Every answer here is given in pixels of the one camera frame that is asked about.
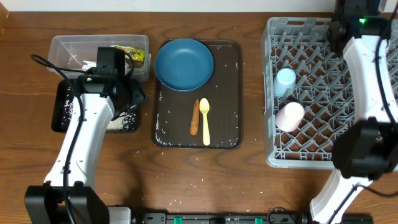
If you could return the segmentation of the dark blue plate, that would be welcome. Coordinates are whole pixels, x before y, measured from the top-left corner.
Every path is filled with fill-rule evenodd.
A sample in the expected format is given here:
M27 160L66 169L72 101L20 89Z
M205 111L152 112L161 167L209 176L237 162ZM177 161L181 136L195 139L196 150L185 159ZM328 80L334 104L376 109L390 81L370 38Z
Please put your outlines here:
M195 39L175 39L158 51L154 70L158 80L175 91L193 91L211 77L214 59L209 48Z

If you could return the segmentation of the pink cup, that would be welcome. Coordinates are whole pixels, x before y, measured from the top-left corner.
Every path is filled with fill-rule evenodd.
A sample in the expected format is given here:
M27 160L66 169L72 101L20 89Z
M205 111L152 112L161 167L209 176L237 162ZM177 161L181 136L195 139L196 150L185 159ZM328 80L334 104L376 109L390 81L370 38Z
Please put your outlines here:
M284 132L294 131L298 128L304 114L304 107L300 103L287 103L275 116L276 126Z

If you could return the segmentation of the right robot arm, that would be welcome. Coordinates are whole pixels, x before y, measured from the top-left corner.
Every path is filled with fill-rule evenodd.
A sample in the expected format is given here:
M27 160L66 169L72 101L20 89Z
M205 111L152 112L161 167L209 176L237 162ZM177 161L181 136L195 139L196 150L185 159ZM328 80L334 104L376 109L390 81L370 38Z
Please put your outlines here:
M328 28L331 51L345 60L354 96L354 124L333 143L333 170L310 202L309 223L344 223L363 189L397 166L397 103L386 54L392 33L385 1L339 0Z

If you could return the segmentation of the white rice pile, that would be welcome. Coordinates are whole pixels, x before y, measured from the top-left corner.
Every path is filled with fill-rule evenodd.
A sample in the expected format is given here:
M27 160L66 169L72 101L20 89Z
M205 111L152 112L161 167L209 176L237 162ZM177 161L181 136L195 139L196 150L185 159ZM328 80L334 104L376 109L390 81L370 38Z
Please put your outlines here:
M61 132L65 132L68 129L73 112L73 97L72 93L66 94L60 122ZM117 119L110 121L107 131L134 132L137 129L138 112L139 109L137 107L128 108L125 112L120 113Z

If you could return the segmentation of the light blue cup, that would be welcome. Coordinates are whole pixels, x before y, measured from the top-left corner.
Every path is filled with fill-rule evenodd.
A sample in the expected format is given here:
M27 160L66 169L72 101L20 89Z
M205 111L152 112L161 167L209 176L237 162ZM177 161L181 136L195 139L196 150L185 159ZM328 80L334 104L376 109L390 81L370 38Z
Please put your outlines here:
M295 89L296 74L290 68L282 68L279 70L274 78L274 94L275 96L282 97L290 90Z

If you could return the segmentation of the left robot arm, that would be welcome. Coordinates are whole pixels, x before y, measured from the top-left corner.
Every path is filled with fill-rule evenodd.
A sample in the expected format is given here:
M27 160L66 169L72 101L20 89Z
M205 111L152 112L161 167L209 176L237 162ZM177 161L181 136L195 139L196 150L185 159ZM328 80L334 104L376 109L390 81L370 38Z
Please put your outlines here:
M94 190L104 134L123 110L145 100L139 82L117 75L69 81L73 112L60 153L42 185L24 197L32 223L135 223L131 208L107 206Z

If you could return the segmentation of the yellow snack wrapper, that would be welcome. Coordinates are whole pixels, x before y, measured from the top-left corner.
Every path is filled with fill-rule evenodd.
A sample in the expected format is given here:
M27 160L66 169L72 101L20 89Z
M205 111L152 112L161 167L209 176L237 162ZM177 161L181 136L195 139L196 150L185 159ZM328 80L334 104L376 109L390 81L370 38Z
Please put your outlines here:
M124 50L135 61L144 62L144 60L145 60L145 57L146 57L146 51L145 50L136 49L134 47L128 47L128 46L120 46L120 45L112 45L112 47L116 47L117 49Z

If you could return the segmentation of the white tissue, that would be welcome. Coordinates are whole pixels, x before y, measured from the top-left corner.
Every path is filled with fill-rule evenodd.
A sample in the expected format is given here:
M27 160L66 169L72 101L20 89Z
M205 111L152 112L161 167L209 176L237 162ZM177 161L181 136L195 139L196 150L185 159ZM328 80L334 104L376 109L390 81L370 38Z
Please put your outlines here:
M96 61L93 62L93 61L84 60L81 69L87 71L88 69L94 67L96 67Z

